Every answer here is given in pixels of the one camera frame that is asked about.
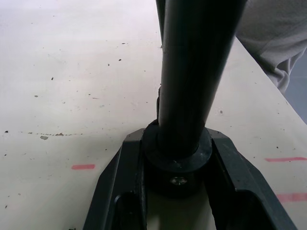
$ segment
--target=black plastic base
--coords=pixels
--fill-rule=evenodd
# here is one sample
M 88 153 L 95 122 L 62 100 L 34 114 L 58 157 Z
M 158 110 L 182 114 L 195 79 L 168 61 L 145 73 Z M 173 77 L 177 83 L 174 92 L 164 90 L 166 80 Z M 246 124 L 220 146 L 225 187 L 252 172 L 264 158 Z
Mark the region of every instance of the black plastic base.
M 296 230 L 261 173 L 218 131 L 204 130 L 199 149 L 211 154 L 204 167 L 196 161 L 204 163 L 206 154 L 171 160 L 153 148 L 145 160 L 156 125 L 126 137 L 99 177 L 83 230 L 146 230 L 146 187 L 175 198 L 193 194 L 201 182 L 217 230 Z
M 172 198 L 185 198 L 196 193 L 203 181 L 201 170 L 211 153 L 211 138 L 204 129 L 198 148 L 185 158 L 172 158 L 160 151 L 157 145 L 159 125 L 153 121 L 142 137 L 142 151 L 145 155 L 146 185 L 158 193 Z

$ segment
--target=black pole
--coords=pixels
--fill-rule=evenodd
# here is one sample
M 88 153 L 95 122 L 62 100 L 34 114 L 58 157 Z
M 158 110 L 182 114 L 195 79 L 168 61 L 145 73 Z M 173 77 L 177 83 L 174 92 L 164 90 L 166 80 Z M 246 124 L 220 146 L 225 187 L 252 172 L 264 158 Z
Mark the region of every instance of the black pole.
M 164 30 L 164 17 L 165 17 L 165 0 L 156 0 L 158 18 L 160 25 L 161 40 L 163 42 L 163 30 Z
M 160 10 L 158 145 L 165 155 L 186 157 L 197 148 L 244 5 L 245 0 L 166 0 L 164 16 Z

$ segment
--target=red line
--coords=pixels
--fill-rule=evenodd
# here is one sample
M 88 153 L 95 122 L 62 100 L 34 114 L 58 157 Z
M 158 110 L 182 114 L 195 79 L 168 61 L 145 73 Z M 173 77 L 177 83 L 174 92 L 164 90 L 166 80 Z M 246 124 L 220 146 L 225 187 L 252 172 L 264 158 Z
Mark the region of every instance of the red line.
M 94 169 L 94 164 L 75 164 L 71 167 L 74 170 L 82 170 L 82 169 Z
M 264 158 L 268 162 L 307 161 L 305 157 Z
M 307 201 L 307 193 L 276 194 L 281 203 Z

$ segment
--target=dirt speck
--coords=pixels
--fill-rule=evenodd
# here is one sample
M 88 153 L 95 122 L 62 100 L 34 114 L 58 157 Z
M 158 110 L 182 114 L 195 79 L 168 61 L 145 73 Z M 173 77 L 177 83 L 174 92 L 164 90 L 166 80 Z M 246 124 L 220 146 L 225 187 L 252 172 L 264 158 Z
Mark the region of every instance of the dirt speck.
M 40 136 L 40 138 L 43 139 L 43 140 L 47 140 L 48 139 L 48 137 L 45 137 L 45 136 Z

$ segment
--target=bolt head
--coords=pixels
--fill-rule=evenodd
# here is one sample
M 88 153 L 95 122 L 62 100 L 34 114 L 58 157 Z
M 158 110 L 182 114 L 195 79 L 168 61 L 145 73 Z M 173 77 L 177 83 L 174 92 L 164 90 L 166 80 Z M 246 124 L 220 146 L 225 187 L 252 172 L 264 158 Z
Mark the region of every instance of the bolt head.
M 186 178 L 184 178 L 184 177 L 177 177 L 177 176 L 171 178 L 169 181 L 173 185 L 177 185 L 177 186 L 184 185 L 185 183 L 188 182 L 188 180 Z

